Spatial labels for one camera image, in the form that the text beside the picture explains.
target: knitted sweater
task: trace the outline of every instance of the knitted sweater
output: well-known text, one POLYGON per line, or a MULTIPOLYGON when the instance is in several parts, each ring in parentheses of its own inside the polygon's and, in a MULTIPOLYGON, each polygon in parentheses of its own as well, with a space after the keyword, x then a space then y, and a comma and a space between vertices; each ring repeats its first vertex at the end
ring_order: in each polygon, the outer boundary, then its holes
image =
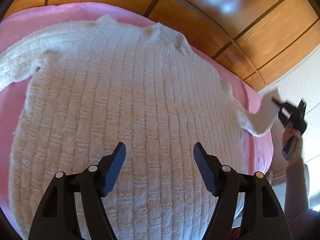
MULTIPOLYGON (((139 28, 104 16, 36 31, 0 55, 0 89, 31 75, 9 177, 25 238, 57 171, 81 172, 123 141, 124 165, 103 200, 118 239, 201 239, 216 199, 193 145, 245 173, 241 128, 263 135, 278 112, 271 95, 257 114, 244 110, 185 37, 159 23, 139 28)), ((78 214, 86 236, 81 207, 78 214)))

